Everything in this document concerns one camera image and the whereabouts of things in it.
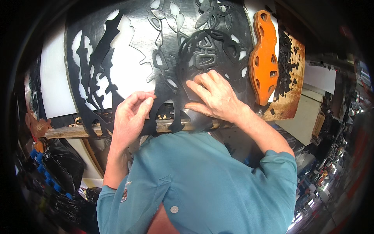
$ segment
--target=shirt sleeve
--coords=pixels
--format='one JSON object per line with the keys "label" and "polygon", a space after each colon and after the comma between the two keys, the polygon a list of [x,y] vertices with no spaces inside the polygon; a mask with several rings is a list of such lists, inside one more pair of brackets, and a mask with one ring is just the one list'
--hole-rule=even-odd
{"label": "shirt sleeve", "polygon": [[109,188],[104,185],[99,194],[97,200],[96,213],[97,213],[97,223],[99,225],[99,230],[101,234],[108,233],[108,221],[110,216],[110,211],[116,194],[116,189]]}
{"label": "shirt sleeve", "polygon": [[297,166],[295,158],[286,152],[268,150],[260,165],[267,179],[269,190],[283,200],[290,210],[295,208]]}

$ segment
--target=right hand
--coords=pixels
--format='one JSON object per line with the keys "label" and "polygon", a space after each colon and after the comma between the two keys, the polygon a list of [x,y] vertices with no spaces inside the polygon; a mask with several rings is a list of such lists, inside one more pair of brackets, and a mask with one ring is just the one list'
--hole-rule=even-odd
{"label": "right hand", "polygon": [[206,104],[187,103],[184,107],[186,109],[234,123],[246,106],[236,97],[229,82],[215,70],[199,74],[194,80],[188,80],[186,84]]}

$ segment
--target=black metal cutout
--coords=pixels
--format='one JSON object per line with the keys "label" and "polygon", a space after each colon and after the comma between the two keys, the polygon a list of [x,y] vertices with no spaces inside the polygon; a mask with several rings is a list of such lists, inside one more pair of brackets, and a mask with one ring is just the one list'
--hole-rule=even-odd
{"label": "black metal cutout", "polygon": [[[151,0],[144,7],[143,1],[129,0],[106,6],[96,12],[87,12],[83,14],[87,15],[86,17],[80,18],[78,15],[82,15],[83,8],[82,4],[78,4],[76,9],[70,10],[68,14],[66,53],[71,89],[83,125],[90,136],[109,136],[108,131],[113,131],[116,107],[123,101],[117,92],[118,87],[110,79],[114,51],[110,43],[119,33],[117,27],[123,15],[131,20],[131,27],[134,28],[130,46],[145,56],[140,64],[150,63],[152,67],[147,82],[155,82],[157,99],[150,111],[150,119],[145,121],[142,135],[156,133],[156,114],[167,100],[172,100],[174,106],[174,121],[169,126],[172,132],[183,129],[181,114],[184,113],[190,117],[197,130],[211,128],[212,118],[184,109],[186,103],[199,101],[199,98],[186,88],[186,80],[210,69],[216,69],[221,75],[225,75],[238,98],[251,106],[248,101],[254,100],[251,98],[254,93],[248,82],[248,71],[244,69],[247,68],[253,46],[249,25],[243,24],[247,22],[247,18],[241,4],[229,1],[217,3],[214,0],[205,0],[202,3],[196,0],[196,4],[182,0]],[[119,9],[118,15],[106,21],[116,9]],[[186,18],[196,21],[186,24]],[[74,52],[71,46],[80,30],[80,46],[76,50],[80,58],[79,67],[73,61]],[[232,40],[232,34],[239,42]],[[84,47],[85,36],[90,39],[93,48],[89,64],[86,59],[88,49]],[[99,90],[97,77],[108,79],[109,85],[105,93],[110,92],[112,95],[111,112],[104,110],[104,96],[98,96],[96,93]],[[84,87],[86,98],[80,96],[79,85]],[[96,110],[91,111],[87,105],[92,105]],[[93,122],[100,123],[103,135],[97,136],[94,133]]]}

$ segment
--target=shirt button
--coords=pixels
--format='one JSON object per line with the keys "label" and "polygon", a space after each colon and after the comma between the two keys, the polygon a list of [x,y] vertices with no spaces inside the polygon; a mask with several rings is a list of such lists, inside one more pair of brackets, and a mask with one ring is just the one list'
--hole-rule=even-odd
{"label": "shirt button", "polygon": [[178,210],[179,210],[178,206],[173,206],[173,207],[170,208],[170,212],[173,213],[173,214],[177,213]]}

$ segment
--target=left hand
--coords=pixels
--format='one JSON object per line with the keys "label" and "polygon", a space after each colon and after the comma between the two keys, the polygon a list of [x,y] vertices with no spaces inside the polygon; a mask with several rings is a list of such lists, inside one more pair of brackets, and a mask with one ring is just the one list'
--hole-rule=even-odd
{"label": "left hand", "polygon": [[156,96],[150,92],[137,91],[117,106],[110,149],[123,154],[125,149],[140,135],[145,119]]}

